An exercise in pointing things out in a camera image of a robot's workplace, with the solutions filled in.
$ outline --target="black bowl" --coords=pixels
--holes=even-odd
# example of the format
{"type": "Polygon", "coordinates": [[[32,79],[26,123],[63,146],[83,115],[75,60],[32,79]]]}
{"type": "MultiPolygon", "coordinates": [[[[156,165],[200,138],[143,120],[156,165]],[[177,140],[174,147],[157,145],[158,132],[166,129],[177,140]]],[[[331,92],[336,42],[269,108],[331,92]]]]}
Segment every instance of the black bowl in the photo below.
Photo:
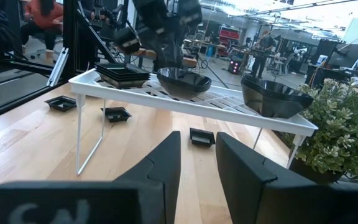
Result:
{"type": "Polygon", "coordinates": [[[208,91],[212,84],[210,78],[180,68],[160,68],[157,78],[169,94],[187,100],[208,91]]]}
{"type": "Polygon", "coordinates": [[[291,118],[311,105],[313,98],[281,83],[242,77],[244,103],[268,118],[291,118]]]}

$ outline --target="monitor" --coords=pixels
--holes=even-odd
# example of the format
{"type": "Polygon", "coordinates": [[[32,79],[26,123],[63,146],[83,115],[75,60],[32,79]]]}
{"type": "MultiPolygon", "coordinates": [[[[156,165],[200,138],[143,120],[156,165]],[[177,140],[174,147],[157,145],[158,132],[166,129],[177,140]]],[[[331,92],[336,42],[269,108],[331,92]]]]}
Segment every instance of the monitor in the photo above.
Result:
{"type": "Polygon", "coordinates": [[[336,49],[339,50],[340,54],[333,52],[328,64],[338,67],[354,68],[355,63],[358,61],[358,44],[345,46],[346,44],[337,44],[336,49]]]}

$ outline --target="white wire shelf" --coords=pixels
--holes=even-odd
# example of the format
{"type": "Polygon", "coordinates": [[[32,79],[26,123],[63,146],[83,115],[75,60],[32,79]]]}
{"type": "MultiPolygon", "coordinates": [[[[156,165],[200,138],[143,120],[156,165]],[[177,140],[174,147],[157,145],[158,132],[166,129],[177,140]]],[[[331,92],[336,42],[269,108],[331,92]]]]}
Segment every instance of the white wire shelf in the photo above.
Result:
{"type": "Polygon", "coordinates": [[[99,81],[100,76],[94,69],[69,80],[71,91],[78,95],[161,108],[300,136],[311,136],[318,129],[298,114],[289,119],[265,118],[244,104],[241,91],[212,86],[201,96],[184,100],[169,95],[153,74],[143,88],[118,90],[99,81]]]}

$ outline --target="plant pot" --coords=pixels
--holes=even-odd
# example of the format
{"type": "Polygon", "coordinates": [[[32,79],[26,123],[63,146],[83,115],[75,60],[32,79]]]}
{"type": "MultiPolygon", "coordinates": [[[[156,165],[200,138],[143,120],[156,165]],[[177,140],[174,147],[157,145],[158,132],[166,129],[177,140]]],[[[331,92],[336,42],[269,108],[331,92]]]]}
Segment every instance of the plant pot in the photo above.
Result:
{"type": "Polygon", "coordinates": [[[290,170],[306,177],[309,180],[312,180],[313,182],[316,182],[317,184],[330,184],[338,181],[339,178],[344,175],[343,172],[334,173],[331,171],[327,171],[322,174],[318,171],[314,171],[311,166],[307,166],[302,160],[295,158],[292,160],[290,170]]]}

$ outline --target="green leaves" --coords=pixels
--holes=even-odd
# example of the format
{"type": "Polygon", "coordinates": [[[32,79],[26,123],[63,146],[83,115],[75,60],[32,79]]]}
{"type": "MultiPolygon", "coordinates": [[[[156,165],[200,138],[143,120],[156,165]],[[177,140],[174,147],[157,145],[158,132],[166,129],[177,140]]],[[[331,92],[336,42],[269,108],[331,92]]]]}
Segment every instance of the green leaves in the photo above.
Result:
{"type": "MultiPolygon", "coordinates": [[[[306,138],[297,159],[321,173],[348,172],[358,178],[358,89],[325,79],[321,90],[302,85],[314,98],[302,115],[319,127],[306,138]]],[[[291,142],[293,136],[286,135],[291,142]]]]}

